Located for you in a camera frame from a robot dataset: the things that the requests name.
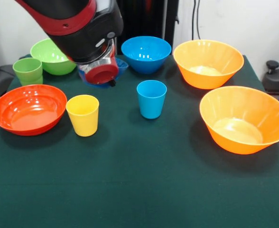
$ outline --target orange bowl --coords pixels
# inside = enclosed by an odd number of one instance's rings
[[[200,113],[214,141],[238,154],[279,142],[279,101],[256,89],[225,86],[208,92]]]
[[[213,40],[182,43],[173,56],[185,81],[200,89],[221,87],[244,65],[237,49]]]
[[[66,95],[50,85],[28,85],[0,98],[0,127],[17,135],[42,134],[65,112]]]

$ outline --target bowl rim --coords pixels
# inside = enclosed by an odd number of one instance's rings
[[[215,93],[215,92],[217,92],[218,90],[222,90],[222,89],[234,89],[234,88],[240,88],[240,89],[244,89],[244,90],[252,90],[252,91],[255,91],[255,92],[257,92],[257,93],[263,94],[263,95],[265,95],[265,96],[268,96],[268,98],[274,100],[274,101],[279,105],[279,101],[278,101],[276,98],[270,96],[269,94],[267,94],[267,93],[265,93],[265,92],[263,92],[263,91],[261,91],[261,90],[254,89],[254,88],[251,88],[251,87],[246,87],[246,86],[239,86],[239,85],[223,86],[223,87],[220,87],[220,88],[213,89],[213,90],[209,91],[209,92],[206,93],[206,94],[203,96],[203,98],[201,99],[199,109],[200,109],[200,115],[201,115],[203,121],[205,122],[205,124],[206,124],[210,129],[212,129],[215,133],[217,133],[218,135],[224,137],[225,139],[228,139],[228,140],[230,140],[230,141],[233,141],[233,142],[236,142],[236,143],[240,143],[240,144],[243,144],[243,145],[249,145],[249,146],[269,146],[269,145],[278,143],[278,142],[279,142],[279,139],[278,139],[278,140],[275,140],[275,141],[272,141],[272,142],[268,142],[268,143],[245,143],[245,142],[239,142],[239,141],[237,141],[237,140],[231,140],[231,139],[229,139],[229,138],[223,136],[222,134],[218,133],[216,130],[214,130],[214,128],[205,120],[205,118],[204,118],[203,115],[202,115],[202,102],[203,102],[204,99],[207,99],[207,95],[210,95],[210,94],[212,94],[212,93]]]
[[[242,56],[242,64],[241,64],[241,66],[240,66],[239,68],[237,68],[236,70],[231,71],[231,72],[228,72],[228,73],[226,73],[226,74],[221,74],[221,75],[218,75],[218,76],[210,76],[210,75],[203,75],[203,74],[198,74],[198,73],[196,73],[196,72],[190,71],[189,69],[187,69],[186,67],[184,67],[182,64],[178,63],[178,61],[177,61],[177,59],[176,59],[176,50],[177,50],[178,48],[180,48],[181,46],[185,45],[185,44],[188,44],[188,43],[196,43],[196,42],[199,42],[199,41],[212,42],[212,43],[219,43],[219,44],[223,44],[223,45],[225,45],[225,46],[228,46],[228,47],[234,49],[238,54],[240,54],[240,56]],[[217,40],[211,40],[211,39],[195,39],[195,40],[189,40],[189,41],[186,41],[186,42],[184,42],[184,43],[181,43],[181,44],[179,44],[179,45],[174,49],[174,51],[173,51],[173,58],[174,58],[175,62],[176,62],[180,67],[182,67],[183,69],[185,69],[185,70],[187,70],[187,71],[190,71],[190,72],[192,72],[192,73],[194,73],[194,74],[203,75],[203,76],[206,76],[206,77],[223,77],[223,76],[229,76],[229,75],[231,75],[231,74],[235,74],[236,72],[238,72],[239,70],[241,70],[241,69],[243,68],[244,63],[245,63],[244,56],[242,55],[242,53],[241,53],[238,49],[236,49],[235,47],[233,47],[233,46],[231,46],[231,45],[229,45],[229,44],[226,44],[226,43],[224,43],[224,42],[217,41]]]
[[[60,61],[60,62],[50,62],[50,61],[43,61],[41,59],[39,59],[38,57],[36,56],[33,56],[33,48],[40,44],[40,43],[43,43],[43,42],[46,42],[47,40],[51,40],[53,42],[53,40],[51,38],[46,38],[46,39],[43,39],[43,40],[40,40],[39,42],[35,43],[32,47],[31,47],[31,50],[30,50],[30,55],[33,57],[33,58],[36,58],[38,60],[40,60],[42,63],[66,63],[66,62],[69,62],[70,60],[68,59],[67,55],[65,55],[63,52],[63,55],[67,58],[67,60],[65,61]]]
[[[55,89],[55,90],[59,91],[60,93],[62,93],[62,94],[64,95],[64,97],[65,97],[65,104],[67,104],[67,96],[65,95],[65,93],[64,93],[61,89],[59,89],[59,88],[57,88],[57,87],[55,87],[55,86],[52,86],[52,85],[45,85],[45,84],[26,85],[26,86],[21,86],[21,87],[12,89],[12,90],[8,91],[7,93],[5,93],[3,96],[0,97],[0,102],[1,102],[5,97],[9,96],[10,93],[11,93],[12,91],[20,90],[20,89],[22,89],[22,88],[25,89],[25,88],[29,88],[29,87],[33,87],[33,86],[39,86],[39,87],[45,87],[45,88],[52,88],[52,89]],[[34,130],[37,130],[37,129],[40,129],[40,128],[44,128],[44,127],[48,126],[49,124],[53,123],[54,121],[56,121],[56,120],[57,120],[58,118],[60,118],[61,116],[63,116],[63,114],[65,113],[65,104],[63,105],[63,110],[62,110],[62,111],[60,112],[60,114],[56,117],[56,119],[54,119],[53,121],[51,121],[51,122],[49,122],[49,123],[47,123],[47,124],[45,124],[44,126],[41,126],[41,127],[39,127],[39,128],[33,128],[33,129],[28,129],[28,130],[16,130],[16,129],[13,129],[13,128],[5,127],[5,126],[3,126],[2,124],[0,124],[0,127],[1,127],[2,129],[5,129],[5,130],[9,131],[9,132],[12,132],[12,131],[14,131],[14,132],[30,132],[30,131],[34,131]]]
[[[165,44],[170,48],[170,49],[169,49],[170,51],[169,51],[168,54],[166,54],[166,55],[165,55],[164,57],[162,57],[162,58],[153,59],[153,60],[149,60],[149,61],[146,61],[146,60],[138,60],[138,59],[131,58],[131,57],[129,57],[128,55],[125,54],[125,52],[123,51],[123,47],[125,47],[125,45],[126,45],[127,42],[130,42],[130,41],[133,40],[133,39],[139,39],[139,38],[154,38],[154,39],[162,40],[162,42],[165,43]],[[126,40],[125,42],[123,42],[123,44],[121,45],[121,52],[123,53],[123,55],[124,55],[125,57],[130,58],[130,59],[132,59],[132,60],[136,60],[136,61],[139,61],[139,62],[145,62],[145,63],[147,63],[147,62],[150,62],[150,63],[151,63],[151,62],[160,61],[160,60],[163,60],[163,59],[167,58],[167,57],[170,55],[170,53],[172,52],[172,47],[171,47],[171,45],[170,45],[167,41],[165,41],[164,39],[159,38],[159,37],[154,37],[154,36],[137,36],[137,37],[132,37],[132,38]]]

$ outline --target yellow cup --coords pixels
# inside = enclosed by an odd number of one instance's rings
[[[71,98],[66,105],[74,131],[87,137],[97,131],[99,102],[94,96],[79,95]]]

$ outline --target red bowl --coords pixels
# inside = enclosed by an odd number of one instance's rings
[[[28,85],[0,98],[0,127],[22,136],[42,134],[54,127],[65,112],[67,97],[50,85]]]

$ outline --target blue cup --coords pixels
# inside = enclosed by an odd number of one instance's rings
[[[147,80],[137,86],[139,109],[147,119],[158,118],[163,109],[167,87],[157,80]]]
[[[126,40],[121,51],[135,71],[152,74],[164,64],[171,46],[161,38],[142,36]]]

